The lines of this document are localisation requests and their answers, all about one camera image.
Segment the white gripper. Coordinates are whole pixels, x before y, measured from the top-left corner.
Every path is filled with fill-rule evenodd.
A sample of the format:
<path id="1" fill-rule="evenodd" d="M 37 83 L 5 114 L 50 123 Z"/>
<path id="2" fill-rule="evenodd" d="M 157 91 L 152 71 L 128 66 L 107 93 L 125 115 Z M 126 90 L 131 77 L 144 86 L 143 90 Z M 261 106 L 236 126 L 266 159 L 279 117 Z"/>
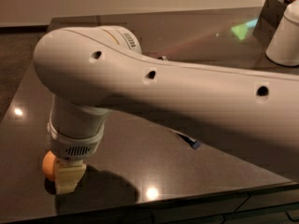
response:
<path id="1" fill-rule="evenodd" d="M 103 138 L 104 128 L 105 125 L 102 124 L 97 134 L 92 137 L 74 138 L 59 133 L 51 122 L 48 123 L 50 151 L 59 158 L 54 169 L 58 195 L 75 191 L 87 168 L 83 160 L 95 153 Z"/>

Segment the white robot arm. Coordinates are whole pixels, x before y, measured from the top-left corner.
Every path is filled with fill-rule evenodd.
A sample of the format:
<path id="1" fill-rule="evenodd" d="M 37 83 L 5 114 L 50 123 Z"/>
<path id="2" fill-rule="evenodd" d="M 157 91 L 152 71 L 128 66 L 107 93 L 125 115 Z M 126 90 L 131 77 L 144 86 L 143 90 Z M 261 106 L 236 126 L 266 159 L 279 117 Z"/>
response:
<path id="1" fill-rule="evenodd" d="M 48 123 L 57 193 L 71 193 L 110 111 L 132 114 L 291 180 L 299 174 L 296 75 L 178 63 L 142 54 L 120 26 L 66 27 L 34 51 L 53 93 Z"/>

